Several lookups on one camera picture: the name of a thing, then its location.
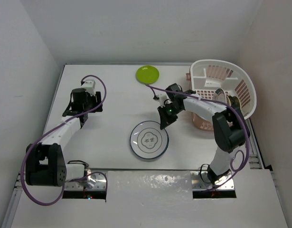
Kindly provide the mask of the clear glass patterned plate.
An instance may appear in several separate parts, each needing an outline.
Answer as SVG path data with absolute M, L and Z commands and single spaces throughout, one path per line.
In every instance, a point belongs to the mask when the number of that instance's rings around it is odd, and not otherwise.
M 129 137 L 132 152 L 144 160 L 155 160 L 162 156 L 169 146 L 168 132 L 160 129 L 156 121 L 143 121 L 137 124 Z

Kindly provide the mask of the lime green plate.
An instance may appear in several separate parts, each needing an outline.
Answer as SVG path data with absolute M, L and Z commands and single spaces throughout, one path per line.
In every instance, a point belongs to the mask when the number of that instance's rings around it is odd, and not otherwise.
M 153 84 L 159 79 L 160 73 L 156 67 L 147 65 L 141 66 L 135 76 L 140 83 Z

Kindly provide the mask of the white plate green red rim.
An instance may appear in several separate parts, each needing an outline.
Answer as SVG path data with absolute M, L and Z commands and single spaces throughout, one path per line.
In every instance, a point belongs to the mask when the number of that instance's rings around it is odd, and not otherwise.
M 226 103 L 226 94 L 225 94 L 225 91 L 222 88 L 218 88 L 214 92 L 213 97 L 212 97 L 212 100 Z

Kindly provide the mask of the black plate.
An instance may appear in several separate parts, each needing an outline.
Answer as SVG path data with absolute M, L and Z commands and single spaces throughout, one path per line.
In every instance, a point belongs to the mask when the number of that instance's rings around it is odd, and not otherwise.
M 231 96 L 232 97 L 232 105 L 231 107 L 238 113 L 241 113 L 241 103 L 238 97 Z

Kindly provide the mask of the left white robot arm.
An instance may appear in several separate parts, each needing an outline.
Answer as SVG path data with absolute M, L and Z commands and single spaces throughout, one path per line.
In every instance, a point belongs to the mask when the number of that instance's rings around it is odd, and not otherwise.
M 93 89 L 76 88 L 71 91 L 70 101 L 62 114 L 62 126 L 40 140 L 25 163 L 25 180 L 31 186 L 58 186 L 67 181 L 80 179 L 85 174 L 83 163 L 66 163 L 63 150 L 74 134 L 88 119 L 88 113 L 102 112 L 101 93 Z

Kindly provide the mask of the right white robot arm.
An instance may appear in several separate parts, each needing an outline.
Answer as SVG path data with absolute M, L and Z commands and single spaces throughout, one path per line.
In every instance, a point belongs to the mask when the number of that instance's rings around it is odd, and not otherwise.
M 194 90 L 183 91 L 176 83 L 165 92 L 165 98 L 154 96 L 160 103 L 157 110 L 162 130 L 174 123 L 182 111 L 192 112 L 212 124 L 217 150 L 207 166 L 207 178 L 215 184 L 233 168 L 232 152 L 239 152 L 250 136 L 240 107 L 203 98 Z

